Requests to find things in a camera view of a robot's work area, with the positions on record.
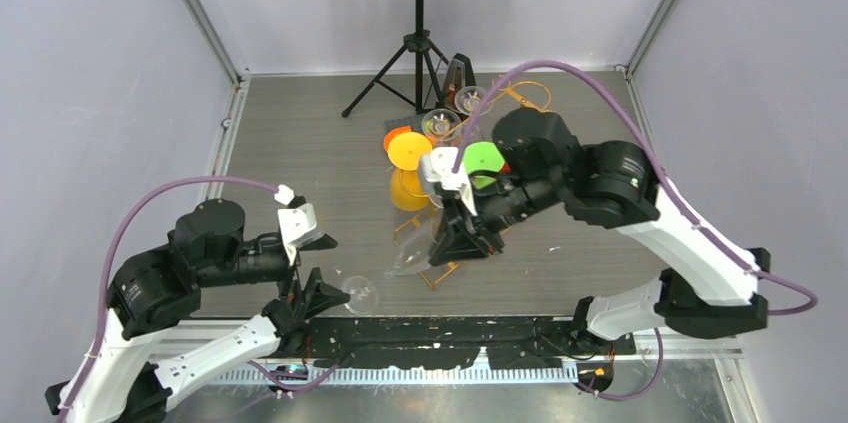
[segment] table surface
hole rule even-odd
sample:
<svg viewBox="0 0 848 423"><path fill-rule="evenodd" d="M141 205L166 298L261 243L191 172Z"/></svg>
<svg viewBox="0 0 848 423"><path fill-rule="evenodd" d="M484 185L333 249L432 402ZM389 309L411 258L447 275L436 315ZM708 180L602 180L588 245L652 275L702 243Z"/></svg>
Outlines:
<svg viewBox="0 0 848 423"><path fill-rule="evenodd" d="M488 83L497 75L480 75ZM594 76L633 115L619 73ZM386 279L398 254L394 229L410 213L389 199L392 165L382 147L384 122L411 115L411 107L375 87L343 119L341 110L369 76L254 77L228 174L285 183L315 205L339 247L304 253L305 274L322 269L328 283L341 286L354 276L370 280L379 303L373 315L570 315L588 295L610 295L642 285L663 269L662 262L614 231L575 222L561 207L542 212L504 235L503 255L463 264L435 291L417 275ZM632 141L622 123L590 88L561 73L530 73L544 84L559 112L583 144L610 139ZM411 95L411 75L384 80ZM539 88L517 91L542 104ZM246 237L276 229L277 204L267 194L228 185L225 198L241 204ZM430 270L438 276L442 270ZM249 316L276 296L274 285L204 290L197 316ZM350 315L336 308L328 315Z"/></svg>

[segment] tripod leg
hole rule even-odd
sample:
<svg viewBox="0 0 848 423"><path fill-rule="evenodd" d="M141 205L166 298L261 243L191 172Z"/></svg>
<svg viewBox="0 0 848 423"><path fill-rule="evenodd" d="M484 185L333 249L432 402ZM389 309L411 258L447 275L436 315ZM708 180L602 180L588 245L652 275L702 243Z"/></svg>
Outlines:
<svg viewBox="0 0 848 423"><path fill-rule="evenodd" d="M436 46L436 44L435 44L435 43L433 43L433 40L430 40L430 48L432 48L432 49L433 49L433 51L435 51L435 52L436 52L436 54L437 54L437 55L439 55L439 58L441 58L441 59L442 59L442 61L443 61L446 65L450 65L450 61L448 61L448 59L447 59L447 57L445 56L445 54L444 54L444 53L442 53L442 50L440 50L440 49L439 49L439 47L438 47L438 46Z"/></svg>
<svg viewBox="0 0 848 423"><path fill-rule="evenodd" d="M433 90L436 92L436 108L441 108L445 104L445 97L442 95L442 89L439 88L439 77L436 75L436 70L433 69L433 60L430 59L430 53L424 52L424 60L427 62L427 72L430 73L430 82L433 85Z"/></svg>
<svg viewBox="0 0 848 423"><path fill-rule="evenodd" d="M424 55L421 51L415 53L415 113L424 111Z"/></svg>
<svg viewBox="0 0 848 423"><path fill-rule="evenodd" d="M395 64L395 62L398 60L398 58L400 58L400 56L403 55L403 53L405 51L406 51L406 45L401 46L400 49L397 51L397 53L395 53L394 56L392 56L392 58L389 60L389 62L386 63L386 66L384 66L383 69L380 70L379 73L377 73L377 76L372 78L371 81L368 83L368 85L365 86L365 89L363 89L362 92L359 93L359 96L357 96L356 99L354 99L353 102L350 105L348 105L347 108L345 108L345 110L342 112L342 118L347 118L350 115L350 112L353 111L353 108L356 107L356 105L359 104L359 102L362 100L362 98L365 98L365 95L367 95L368 92L371 91L371 88L374 88L374 85L377 83L377 80L382 78L383 75L385 75L386 72L389 71L389 68L391 68L392 65Z"/></svg>

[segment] metal frame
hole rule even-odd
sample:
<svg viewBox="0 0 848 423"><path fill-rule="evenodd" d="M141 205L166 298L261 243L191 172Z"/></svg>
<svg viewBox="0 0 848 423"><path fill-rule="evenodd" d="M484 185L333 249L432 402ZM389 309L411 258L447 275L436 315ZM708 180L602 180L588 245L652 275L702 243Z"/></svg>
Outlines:
<svg viewBox="0 0 848 423"><path fill-rule="evenodd" d="M657 37L657 33L659 33L660 28L662 28L666 18L668 18L668 15L674 9L677 1L678 0L660 0L659 6L654 12L654 15L651 17L651 21L648 23L648 27L642 34L642 38L639 39L639 43L636 45L636 50L633 52L633 56L630 57L630 61L627 63L628 79L632 78L632 75L636 73L636 70L645 58L645 54L647 54L648 50L651 48L651 44L653 44L654 39Z"/></svg>
<svg viewBox="0 0 848 423"><path fill-rule="evenodd" d="M226 175L230 167L230 158L233 155L233 147L236 144L236 136L238 135L239 123L241 123L241 115L244 112L244 103L247 100L247 92L250 90L250 81L252 75L245 73L242 75L242 82L230 98L229 109L226 117L221 121L221 134L218 137L218 149L212 158L209 175ZM210 183L203 187L201 201L210 198L220 198L221 192L224 189L223 183Z"/></svg>
<svg viewBox="0 0 848 423"><path fill-rule="evenodd" d="M513 69L514 66L489 66L485 68L474 67L474 74L487 74L487 73L498 73L504 74L507 71ZM617 68L626 68L623 65L578 65L577 68L583 71L593 72L593 71L614 71ZM441 70L439 70L439 74L445 71L445 67L443 66ZM552 70L530 70L527 73L551 73ZM397 76L397 75L413 75L415 74L414 68L398 68L391 69L386 72L385 76ZM290 78L290 77L300 77L300 76L372 76L374 75L373 70L356 70L356 71L327 71L327 72L306 72L306 73L257 73L257 76L265 77L273 77L273 78Z"/></svg>
<svg viewBox="0 0 848 423"><path fill-rule="evenodd" d="M302 364L302 360L259 360L267 370L272 370L281 364ZM316 368L307 362L309 377L299 384L314 381L325 370ZM577 363L574 361L563 361L559 368L537 368L537 369L515 369L515 370L492 370L489 367L489 359L485 349L475 358L468 368L450 370L424 370L422 368L411 368L401 370L398 368L386 368L382 370L368 370L359 368L340 368L333 372L332 376L324 380L322 386L374 386L374 385L518 385L518 384L545 384L559 383L570 384L578 380ZM267 384L265 376L257 369L242 365L231 370L219 378L211 381L208 385L216 386L257 386Z"/></svg>
<svg viewBox="0 0 848 423"><path fill-rule="evenodd" d="M639 66L645 59L648 50L650 50L651 45L654 43L660 29L668 18L668 15L671 14L671 11L677 5L678 1L679 0L660 0L660 4L657 6L656 11L654 11L653 16L651 16L651 20L648 22L645 32L642 33L642 36L639 38L639 43L636 45L636 49L630 57L630 60L626 65L617 65L615 67L616 71L619 71L622 75L624 75L624 81L627 84L627 91L630 93L630 99L633 101L633 108L636 111L637 123L639 124L639 128L642 130L642 133L648 139L648 143L651 144L654 152L657 152L657 149L656 145L654 145L654 136L653 131L651 130L651 124L645 114L645 107L642 105L642 98L639 96L639 89L636 84L636 71L639 69Z"/></svg>
<svg viewBox="0 0 848 423"><path fill-rule="evenodd" d="M183 0L183 3L185 3L191 17L194 19L195 23L197 23L197 27L203 35L203 38L209 43L212 52L215 54L215 58L218 59L218 62L221 64L221 67L227 74L227 77L233 85L238 85L241 81L241 75L236 69L229 53L227 53L227 49L224 47L221 37L215 31L215 27L212 25L212 20L209 19L209 15L203 8L203 4L200 0Z"/></svg>
<svg viewBox="0 0 848 423"><path fill-rule="evenodd" d="M745 381L748 363L740 360L715 360L721 389L730 408L733 421L757 423L765 421L757 411L748 389L750 382Z"/></svg>
<svg viewBox="0 0 848 423"><path fill-rule="evenodd" d="M742 360L736 365L736 368L741 377L742 386L747 392L748 402L753 411L756 421L771 421L769 415L762 403L762 397L754 384L754 375L751 373L751 365L748 360Z"/></svg>

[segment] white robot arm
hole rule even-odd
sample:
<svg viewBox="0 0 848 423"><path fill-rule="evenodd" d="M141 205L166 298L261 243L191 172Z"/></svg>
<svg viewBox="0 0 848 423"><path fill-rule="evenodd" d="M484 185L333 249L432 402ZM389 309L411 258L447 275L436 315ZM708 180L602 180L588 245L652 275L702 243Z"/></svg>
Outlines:
<svg viewBox="0 0 848 423"><path fill-rule="evenodd" d="M299 251L330 249L335 240L317 223L312 204L281 187L280 231L243 241L244 212L226 200L207 201L177 221L168 244L136 255L116 272L109 290L103 345L68 408L67 423L156 422L209 381L255 358L297 348L305 321L349 296L313 269L299 281ZM194 351L154 361L170 328L200 306L212 286L277 282L280 296L237 330ZM70 382L48 388L53 414Z"/></svg>
<svg viewBox="0 0 848 423"><path fill-rule="evenodd" d="M470 178L478 175L443 164L453 163L456 148L421 160L422 187L444 207L431 265L500 253L501 231L563 203L573 218L627 235L669 266L641 287L581 300L572 330L581 349L592 352L626 333L663 325L697 338L765 327L768 303L757 293L757 274L769 271L768 252L734 245L703 219L693 226L658 184L641 148L622 141L582 146L559 115L531 108L503 117L492 140L510 171L481 172L495 181L471 196ZM703 227L749 268L720 251Z"/></svg>

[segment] white wall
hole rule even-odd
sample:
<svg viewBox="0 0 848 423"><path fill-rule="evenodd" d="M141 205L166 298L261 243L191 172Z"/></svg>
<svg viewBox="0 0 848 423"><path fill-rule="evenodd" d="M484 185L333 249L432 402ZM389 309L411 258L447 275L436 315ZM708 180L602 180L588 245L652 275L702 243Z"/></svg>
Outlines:
<svg viewBox="0 0 848 423"><path fill-rule="evenodd" d="M660 0L425 0L425 27L475 68L539 58L626 63ZM414 26L414 0L203 0L253 73L378 69ZM412 68L411 56L396 68Z"/></svg>
<svg viewBox="0 0 848 423"><path fill-rule="evenodd" d="M0 419L52 421L44 390L91 343L112 232L148 190L207 171L231 90L181 0L0 5ZM119 261L198 192L151 204Z"/></svg>
<svg viewBox="0 0 848 423"><path fill-rule="evenodd" d="M684 195L821 297L741 339L767 422L845 421L846 28L848 0L680 0L637 74ZM774 308L803 301L762 291Z"/></svg>

